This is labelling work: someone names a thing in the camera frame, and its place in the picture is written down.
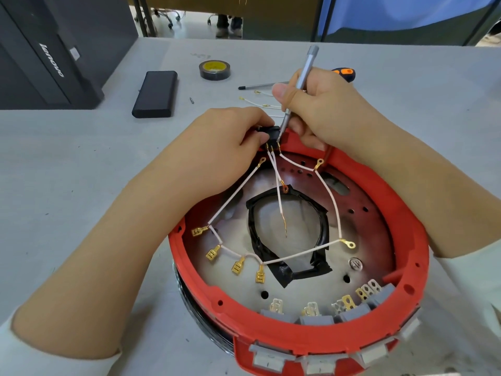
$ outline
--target person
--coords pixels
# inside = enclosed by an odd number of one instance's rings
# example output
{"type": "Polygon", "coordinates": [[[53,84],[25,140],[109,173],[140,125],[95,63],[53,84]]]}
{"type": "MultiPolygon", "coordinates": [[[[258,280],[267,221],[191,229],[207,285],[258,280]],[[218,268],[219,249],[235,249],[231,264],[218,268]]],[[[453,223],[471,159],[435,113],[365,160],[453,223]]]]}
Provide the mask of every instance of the person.
{"type": "MultiPolygon", "coordinates": [[[[379,174],[423,223],[452,279],[482,296],[488,319],[489,306],[501,308],[501,201],[339,75],[312,69],[304,93],[292,87],[298,74],[272,89],[296,114],[291,129],[304,145],[333,145],[379,174]]],[[[253,127],[272,125],[256,107],[210,109],[195,119],[129,181],[72,255],[3,324],[0,374],[106,375],[120,356],[153,253],[192,206],[244,174],[268,139],[253,127]]],[[[501,338],[499,322],[491,326],[501,338]]]]}
{"type": "Polygon", "coordinates": [[[231,24],[228,23],[228,16],[226,14],[217,15],[217,38],[226,38],[229,36],[228,26],[235,37],[242,37],[242,17],[233,17],[231,24]]]}

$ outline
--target screw hole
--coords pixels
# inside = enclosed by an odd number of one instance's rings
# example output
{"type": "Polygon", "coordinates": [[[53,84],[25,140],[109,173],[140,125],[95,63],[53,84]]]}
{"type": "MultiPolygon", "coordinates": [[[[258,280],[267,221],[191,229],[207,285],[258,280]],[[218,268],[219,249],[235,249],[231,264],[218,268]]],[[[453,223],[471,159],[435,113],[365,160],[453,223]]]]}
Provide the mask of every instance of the screw hole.
{"type": "Polygon", "coordinates": [[[405,285],[404,285],[404,291],[405,291],[408,295],[414,295],[414,293],[415,293],[414,288],[413,288],[411,285],[409,285],[409,284],[405,284],[405,285]]]}

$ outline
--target black and orange screwdriver handle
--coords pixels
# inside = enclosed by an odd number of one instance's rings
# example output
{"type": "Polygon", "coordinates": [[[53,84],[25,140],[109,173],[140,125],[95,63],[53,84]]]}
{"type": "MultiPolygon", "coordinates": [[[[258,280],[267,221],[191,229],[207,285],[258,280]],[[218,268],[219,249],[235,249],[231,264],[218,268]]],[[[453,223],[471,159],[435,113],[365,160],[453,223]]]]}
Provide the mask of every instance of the black and orange screwdriver handle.
{"type": "Polygon", "coordinates": [[[332,71],[334,71],[336,74],[341,75],[343,79],[348,83],[351,83],[355,80],[355,70],[350,69],[349,67],[338,67],[337,69],[333,69],[332,71]]]}

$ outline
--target right hand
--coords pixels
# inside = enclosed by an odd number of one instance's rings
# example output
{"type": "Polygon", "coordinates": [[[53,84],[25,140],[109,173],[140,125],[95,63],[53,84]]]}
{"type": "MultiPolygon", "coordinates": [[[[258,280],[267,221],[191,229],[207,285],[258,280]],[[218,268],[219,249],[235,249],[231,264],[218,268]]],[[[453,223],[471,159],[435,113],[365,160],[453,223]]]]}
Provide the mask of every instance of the right hand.
{"type": "Polygon", "coordinates": [[[272,89],[282,110],[295,113],[289,127],[310,148],[326,150],[329,144],[364,163],[375,134],[394,125],[340,75],[313,68],[303,92],[295,88],[300,73],[300,69],[296,71],[288,85],[277,83],[272,89]]]}

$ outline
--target leg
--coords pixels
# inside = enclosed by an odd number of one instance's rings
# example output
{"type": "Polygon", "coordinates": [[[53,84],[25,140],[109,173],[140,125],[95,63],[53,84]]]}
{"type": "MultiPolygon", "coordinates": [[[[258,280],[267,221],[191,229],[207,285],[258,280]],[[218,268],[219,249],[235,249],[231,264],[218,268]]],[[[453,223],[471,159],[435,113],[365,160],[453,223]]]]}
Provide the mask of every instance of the leg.
{"type": "Polygon", "coordinates": [[[226,14],[217,15],[217,38],[224,38],[228,36],[228,16],[226,14]]]}
{"type": "Polygon", "coordinates": [[[231,20],[231,30],[235,36],[242,36],[242,17],[233,17],[231,20]]]}

